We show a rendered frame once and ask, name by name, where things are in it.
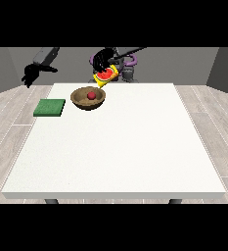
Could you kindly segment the brown wooden bowl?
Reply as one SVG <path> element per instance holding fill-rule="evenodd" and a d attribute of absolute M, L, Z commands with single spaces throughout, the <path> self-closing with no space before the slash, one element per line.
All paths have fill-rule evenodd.
<path fill-rule="evenodd" d="M 96 94 L 94 100 L 89 100 L 87 94 L 93 91 Z M 74 90 L 70 95 L 71 102 L 79 109 L 91 111 L 99 108 L 106 99 L 106 92 L 98 87 L 86 86 Z"/>

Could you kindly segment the green square pad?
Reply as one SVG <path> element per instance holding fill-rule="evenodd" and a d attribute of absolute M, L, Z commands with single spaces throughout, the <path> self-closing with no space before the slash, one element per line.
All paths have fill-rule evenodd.
<path fill-rule="evenodd" d="M 34 117 L 59 117 L 62 114 L 65 99 L 41 99 L 34 112 Z"/>

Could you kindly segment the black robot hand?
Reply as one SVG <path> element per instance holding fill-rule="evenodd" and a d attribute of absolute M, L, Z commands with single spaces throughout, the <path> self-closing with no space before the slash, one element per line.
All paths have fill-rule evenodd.
<path fill-rule="evenodd" d="M 24 68 L 22 81 L 27 88 L 30 88 L 30 86 L 39 78 L 40 72 L 56 73 L 57 71 L 57 69 L 50 66 L 30 64 Z"/>
<path fill-rule="evenodd" d="M 99 51 L 93 59 L 93 68 L 96 72 L 101 73 L 110 66 L 110 61 L 114 58 L 114 49 L 106 47 Z"/>

